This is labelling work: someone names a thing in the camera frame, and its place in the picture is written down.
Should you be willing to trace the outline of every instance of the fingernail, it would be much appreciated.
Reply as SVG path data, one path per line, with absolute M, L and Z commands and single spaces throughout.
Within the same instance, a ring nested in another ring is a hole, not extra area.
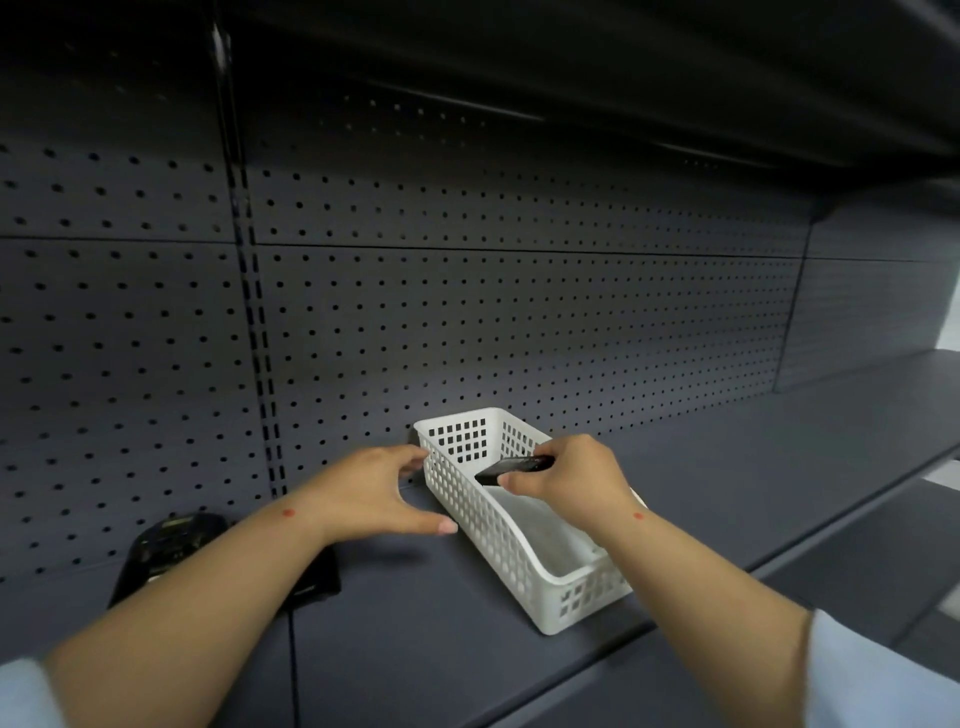
M 440 536 L 449 536 L 451 533 L 456 533 L 458 530 L 460 530 L 460 526 L 458 526 L 457 523 L 451 519 L 443 519 L 440 521 L 440 525 L 437 526 L 437 534 Z

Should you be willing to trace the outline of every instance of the forearm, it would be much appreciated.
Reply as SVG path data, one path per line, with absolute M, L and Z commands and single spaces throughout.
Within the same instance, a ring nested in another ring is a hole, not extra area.
M 238 523 L 46 659 L 73 728 L 206 725 L 324 545 L 296 495 Z M 294 509 L 294 517 L 284 510 Z
M 633 503 L 594 539 L 729 720 L 802 724 L 807 610 Z

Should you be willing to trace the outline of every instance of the hand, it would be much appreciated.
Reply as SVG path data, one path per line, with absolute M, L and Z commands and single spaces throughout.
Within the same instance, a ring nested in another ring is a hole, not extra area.
M 400 496 L 397 480 L 418 471 L 427 454 L 413 445 L 358 450 L 284 498 L 290 502 L 283 513 L 315 518 L 325 544 L 378 533 L 456 533 L 447 516 L 421 511 Z
M 546 503 L 570 525 L 591 537 L 617 509 L 645 511 L 620 471 L 613 451 L 589 435 L 550 440 L 535 455 L 553 455 L 553 466 L 539 473 L 504 473 L 497 483 L 517 496 Z

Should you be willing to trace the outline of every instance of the shelf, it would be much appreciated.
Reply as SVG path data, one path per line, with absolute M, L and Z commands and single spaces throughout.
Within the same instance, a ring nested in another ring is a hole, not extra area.
M 604 439 L 651 507 L 755 567 L 960 446 L 960 354 Z M 439 509 L 423 488 L 406 493 Z M 303 726 L 480 724 L 650 627 L 628 597 L 545 638 L 462 535 L 374 539 L 339 555 L 343 592 L 296 614 Z
M 957 578 L 960 493 L 918 481 L 766 581 L 867 637 L 890 643 L 894 632 L 929 610 Z M 960 666 L 949 653 L 958 640 L 960 623 L 934 611 L 895 649 L 950 674 Z M 573 728 L 585 721 L 619 728 L 636 722 L 638 706 L 651 725 L 725 725 L 659 631 L 589 673 L 494 728 Z
M 0 587 L 0 664 L 42 657 L 102 615 L 121 564 L 51 574 L 29 586 Z M 216 728 L 293 726 L 289 627 L 275 619 L 240 673 L 214 722 Z

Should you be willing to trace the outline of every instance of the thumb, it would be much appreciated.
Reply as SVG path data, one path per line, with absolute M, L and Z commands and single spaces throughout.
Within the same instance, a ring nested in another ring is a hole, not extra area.
M 496 482 L 503 490 L 515 496 L 542 498 L 545 476 L 546 473 L 504 473 Z
M 403 503 L 396 511 L 395 533 L 421 534 L 423 536 L 448 536 L 459 530 L 457 523 L 449 516 L 430 511 L 421 511 L 412 505 Z

